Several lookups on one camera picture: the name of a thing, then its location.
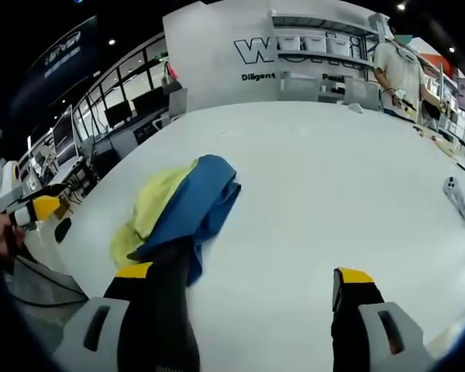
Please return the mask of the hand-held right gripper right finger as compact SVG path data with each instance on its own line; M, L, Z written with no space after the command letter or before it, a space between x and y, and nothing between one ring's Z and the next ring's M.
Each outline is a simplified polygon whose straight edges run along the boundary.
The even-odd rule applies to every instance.
M363 271L337 267L332 293L334 371L423 371L422 328L386 302Z

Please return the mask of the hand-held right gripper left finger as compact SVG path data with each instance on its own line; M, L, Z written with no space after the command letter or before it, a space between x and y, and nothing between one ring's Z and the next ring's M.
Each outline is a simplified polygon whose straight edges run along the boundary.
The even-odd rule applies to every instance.
M185 262L122 268L65 325L56 362L64 371L198 371L187 276Z

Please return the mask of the person's left hand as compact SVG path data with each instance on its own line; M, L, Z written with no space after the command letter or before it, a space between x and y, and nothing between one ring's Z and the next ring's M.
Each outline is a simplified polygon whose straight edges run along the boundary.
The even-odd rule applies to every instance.
M25 237L23 227L14 225L7 214L0 214L0 257L22 249Z

